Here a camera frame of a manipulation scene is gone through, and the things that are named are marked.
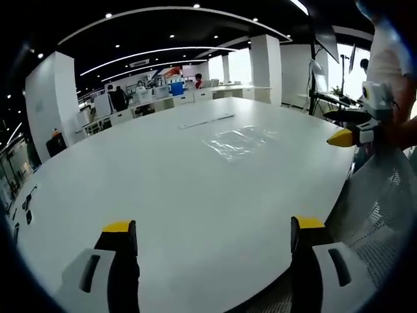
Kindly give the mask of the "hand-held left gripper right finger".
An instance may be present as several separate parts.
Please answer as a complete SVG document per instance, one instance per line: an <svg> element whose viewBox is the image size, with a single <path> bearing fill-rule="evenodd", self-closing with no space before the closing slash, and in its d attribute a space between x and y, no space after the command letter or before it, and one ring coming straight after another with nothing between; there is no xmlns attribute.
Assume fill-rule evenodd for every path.
<svg viewBox="0 0 417 313"><path fill-rule="evenodd" d="M319 219L291 218L291 312L359 312L376 292L365 263Z"/></svg>

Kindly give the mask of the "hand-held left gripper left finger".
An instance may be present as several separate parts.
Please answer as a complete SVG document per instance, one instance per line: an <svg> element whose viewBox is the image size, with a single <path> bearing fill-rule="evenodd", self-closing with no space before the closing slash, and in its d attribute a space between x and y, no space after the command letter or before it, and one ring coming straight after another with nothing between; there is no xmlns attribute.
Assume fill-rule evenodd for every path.
<svg viewBox="0 0 417 313"><path fill-rule="evenodd" d="M135 220L105 226L62 274L54 299L65 312L139 312Z"/></svg>

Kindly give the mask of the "person's right hand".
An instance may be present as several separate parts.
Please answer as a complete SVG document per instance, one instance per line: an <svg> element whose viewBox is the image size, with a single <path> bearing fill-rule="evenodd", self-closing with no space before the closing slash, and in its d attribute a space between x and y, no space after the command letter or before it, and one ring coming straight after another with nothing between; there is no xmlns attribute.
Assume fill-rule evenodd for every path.
<svg viewBox="0 0 417 313"><path fill-rule="evenodd" d="M416 117L413 119L394 119L383 123L382 140L386 145L405 150L416 146Z"/></svg>

